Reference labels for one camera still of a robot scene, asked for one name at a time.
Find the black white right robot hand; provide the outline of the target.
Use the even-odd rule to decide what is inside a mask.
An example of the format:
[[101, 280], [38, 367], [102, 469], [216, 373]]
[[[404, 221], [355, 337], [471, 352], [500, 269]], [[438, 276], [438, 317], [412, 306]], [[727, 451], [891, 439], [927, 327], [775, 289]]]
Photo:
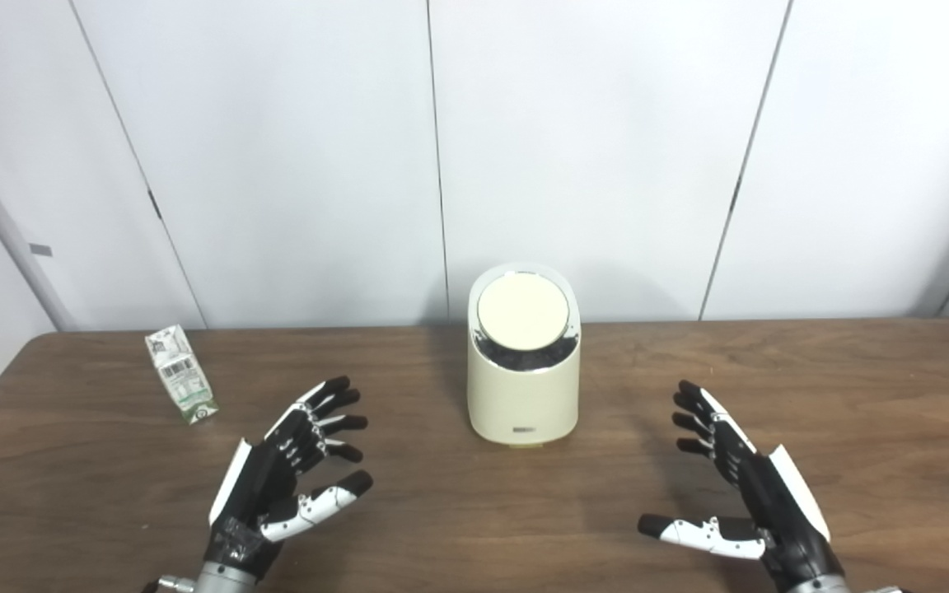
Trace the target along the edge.
[[712, 462], [737, 489], [748, 517], [693, 521], [643, 514], [639, 533], [688, 549], [760, 562], [777, 592], [848, 592], [846, 571], [831, 532], [801, 470], [783, 444], [758, 450], [741, 425], [704, 387], [682, 380], [673, 394], [671, 421], [690, 432], [679, 451]]

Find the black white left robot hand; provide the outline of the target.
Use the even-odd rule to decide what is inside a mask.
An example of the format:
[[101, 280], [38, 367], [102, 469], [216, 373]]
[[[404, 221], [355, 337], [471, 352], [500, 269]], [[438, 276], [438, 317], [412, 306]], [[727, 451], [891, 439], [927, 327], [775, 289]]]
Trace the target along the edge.
[[338, 432], [367, 428], [363, 416], [336, 414], [359, 398], [347, 376], [336, 376], [292, 402], [259, 442], [238, 443], [208, 512], [210, 537], [203, 561], [212, 574], [236, 575], [256, 585], [287, 539], [327, 521], [372, 488], [373, 477], [355, 470], [308, 494], [297, 491], [298, 480], [320, 462], [362, 461], [357, 447], [335, 438]]

